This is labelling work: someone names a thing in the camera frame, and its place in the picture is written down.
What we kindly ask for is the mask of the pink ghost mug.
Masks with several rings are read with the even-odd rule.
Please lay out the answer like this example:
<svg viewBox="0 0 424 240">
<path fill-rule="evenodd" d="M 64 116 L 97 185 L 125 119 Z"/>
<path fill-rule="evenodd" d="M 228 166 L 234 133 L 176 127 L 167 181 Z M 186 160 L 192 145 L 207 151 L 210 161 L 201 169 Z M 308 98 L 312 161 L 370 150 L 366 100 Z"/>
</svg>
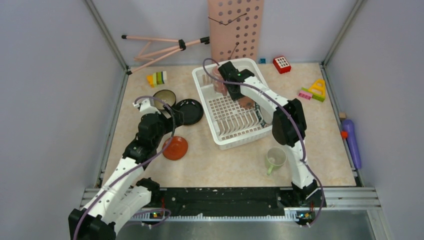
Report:
<svg viewBox="0 0 424 240">
<path fill-rule="evenodd" d="M 221 76 L 220 72 L 218 71 L 218 66 L 215 66 L 211 72 L 211 74 L 216 78 L 219 79 L 220 81 L 223 81 L 223 77 Z M 222 94 L 223 96 L 227 96 L 228 95 L 228 90 L 227 87 L 224 85 L 223 82 L 220 81 L 214 81 L 213 86 L 214 86 L 214 91 L 218 94 Z"/>
</svg>

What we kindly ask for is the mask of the orange white mug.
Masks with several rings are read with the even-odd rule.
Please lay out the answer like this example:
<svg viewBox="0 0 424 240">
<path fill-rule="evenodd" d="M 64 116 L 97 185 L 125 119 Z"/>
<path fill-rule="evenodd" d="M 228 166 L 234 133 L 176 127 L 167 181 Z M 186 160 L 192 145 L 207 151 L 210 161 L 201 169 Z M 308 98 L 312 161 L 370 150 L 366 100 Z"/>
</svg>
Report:
<svg viewBox="0 0 424 240">
<path fill-rule="evenodd" d="M 251 98 L 244 96 L 238 100 L 238 103 L 241 108 L 245 110 L 249 110 L 255 107 L 255 101 Z"/>
</svg>

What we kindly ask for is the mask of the blue floral bowl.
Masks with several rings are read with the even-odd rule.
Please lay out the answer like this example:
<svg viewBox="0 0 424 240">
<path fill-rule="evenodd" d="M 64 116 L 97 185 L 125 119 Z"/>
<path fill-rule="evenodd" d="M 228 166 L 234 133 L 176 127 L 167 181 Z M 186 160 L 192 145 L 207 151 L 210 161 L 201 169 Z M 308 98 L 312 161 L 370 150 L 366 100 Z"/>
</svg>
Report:
<svg viewBox="0 0 424 240">
<path fill-rule="evenodd" d="M 164 102 L 166 104 L 168 104 L 172 108 L 177 103 L 177 97 L 176 97 L 175 93 L 173 91 L 169 90 L 169 89 L 159 90 L 153 95 L 153 97 L 161 100 L 162 102 Z M 162 104 L 160 101 L 154 100 L 153 103 L 154 103 L 154 106 L 158 110 L 160 110 L 160 111 L 165 110 L 164 104 Z"/>
</svg>

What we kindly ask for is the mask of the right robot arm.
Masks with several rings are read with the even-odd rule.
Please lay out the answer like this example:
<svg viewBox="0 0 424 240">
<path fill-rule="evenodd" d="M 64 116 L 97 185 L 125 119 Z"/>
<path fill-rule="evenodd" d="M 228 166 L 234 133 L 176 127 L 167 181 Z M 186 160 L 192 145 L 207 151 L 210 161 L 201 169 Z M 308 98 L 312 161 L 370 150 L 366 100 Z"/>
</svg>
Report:
<svg viewBox="0 0 424 240">
<path fill-rule="evenodd" d="M 219 64 L 217 69 L 233 100 L 248 97 L 272 117 L 272 136 L 287 152 L 293 200 L 299 206 L 307 206 L 319 185 L 308 165 L 305 146 L 307 124 L 301 101 L 297 98 L 289 100 L 275 93 L 252 71 L 236 69 L 232 61 Z"/>
</svg>

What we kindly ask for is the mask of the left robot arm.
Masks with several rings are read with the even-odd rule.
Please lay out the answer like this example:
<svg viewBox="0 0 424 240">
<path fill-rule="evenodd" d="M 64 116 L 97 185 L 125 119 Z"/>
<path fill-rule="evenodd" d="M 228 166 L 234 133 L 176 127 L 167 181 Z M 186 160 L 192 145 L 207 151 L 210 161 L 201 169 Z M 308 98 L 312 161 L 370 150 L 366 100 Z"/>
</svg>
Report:
<svg viewBox="0 0 424 240">
<path fill-rule="evenodd" d="M 144 184 L 130 189 L 142 176 L 148 164 L 160 155 L 158 147 L 166 134 L 174 135 L 184 123 L 184 114 L 164 104 L 167 118 L 152 101 L 135 103 L 142 114 L 138 132 L 125 148 L 113 174 L 95 196 L 82 208 L 68 216 L 72 240 L 114 240 L 127 221 L 142 207 L 154 207 L 160 202 L 157 182 L 148 178 Z"/>
</svg>

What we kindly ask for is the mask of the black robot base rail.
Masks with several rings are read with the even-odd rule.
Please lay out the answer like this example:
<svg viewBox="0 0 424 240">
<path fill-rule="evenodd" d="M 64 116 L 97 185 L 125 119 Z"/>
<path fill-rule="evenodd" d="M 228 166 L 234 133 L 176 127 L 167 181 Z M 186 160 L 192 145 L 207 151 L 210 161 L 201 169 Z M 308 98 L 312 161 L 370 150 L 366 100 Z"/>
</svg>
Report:
<svg viewBox="0 0 424 240">
<path fill-rule="evenodd" d="M 306 208 L 308 211 L 325 208 L 322 190 L 306 200 L 292 188 L 233 187 L 182 188 L 156 190 L 145 209 L 164 207 L 173 217 L 203 214 L 206 217 L 265 217 L 283 216 L 285 208 Z"/>
</svg>

